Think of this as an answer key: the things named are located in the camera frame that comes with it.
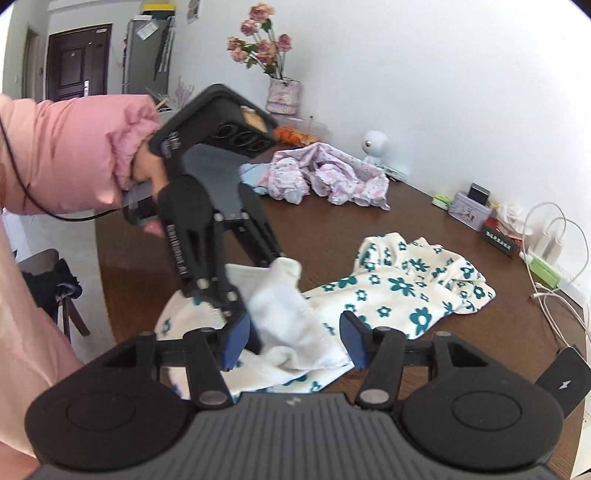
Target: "dark brown door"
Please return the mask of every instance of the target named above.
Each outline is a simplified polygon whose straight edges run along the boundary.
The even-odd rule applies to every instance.
[[[50,35],[47,98],[58,102],[106,94],[110,43],[111,25]]]

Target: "black cable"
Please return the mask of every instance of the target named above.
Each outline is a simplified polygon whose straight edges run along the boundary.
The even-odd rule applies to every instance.
[[[107,210],[103,213],[98,213],[97,215],[93,215],[92,217],[83,217],[83,218],[67,218],[67,217],[60,217],[55,213],[51,213],[45,207],[41,206],[41,204],[35,200],[33,195],[29,192],[29,189],[25,186],[21,176],[18,173],[17,162],[14,160],[14,155],[12,153],[12,147],[10,146],[10,142],[8,141],[8,135],[6,133],[6,129],[4,128],[4,123],[2,122],[2,118],[0,118],[0,129],[2,130],[2,136],[4,137],[4,143],[6,143],[6,147],[8,150],[8,156],[10,157],[10,162],[12,163],[12,168],[14,169],[14,173],[17,176],[17,180],[19,185],[22,188],[22,191],[25,193],[25,196],[31,201],[33,205],[35,205],[38,209],[40,209],[46,215],[50,217],[56,218],[61,220],[62,222],[90,222],[91,220],[96,220],[97,218],[104,217],[109,215],[110,213],[116,212],[116,210]]]

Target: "pink jacket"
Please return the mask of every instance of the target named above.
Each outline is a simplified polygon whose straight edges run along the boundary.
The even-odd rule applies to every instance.
[[[36,105],[0,95],[0,116],[18,171],[52,212],[120,205],[135,152],[158,129],[148,96],[92,96]],[[25,198],[0,132],[0,206],[37,213]],[[33,302],[0,228],[0,479],[37,466],[24,431],[32,400],[80,367],[66,338]]]

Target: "pink vase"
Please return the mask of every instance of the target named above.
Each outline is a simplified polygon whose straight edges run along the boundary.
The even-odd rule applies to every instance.
[[[291,79],[271,79],[267,111],[295,115],[300,107],[301,82]]]

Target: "pink flower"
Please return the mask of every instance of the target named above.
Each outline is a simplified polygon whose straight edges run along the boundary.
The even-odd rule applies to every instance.
[[[255,22],[264,23],[274,14],[275,9],[273,7],[269,7],[267,4],[258,3],[254,7],[251,7],[249,17]]]
[[[256,56],[261,61],[261,63],[273,63],[276,54],[277,47],[274,43],[268,40],[261,40],[256,53]]]
[[[252,37],[256,32],[258,32],[258,24],[254,20],[248,18],[240,25],[240,31],[243,35]]]
[[[237,48],[242,48],[242,42],[236,37],[228,37],[228,50],[232,51]]]
[[[279,47],[279,51],[290,51],[291,50],[291,37],[284,33],[280,35],[277,39],[277,45]]]
[[[238,63],[244,63],[246,62],[246,59],[248,58],[248,53],[245,52],[242,47],[238,47],[236,50],[232,50],[230,52],[230,55],[232,56],[232,59],[234,61],[237,61]]]

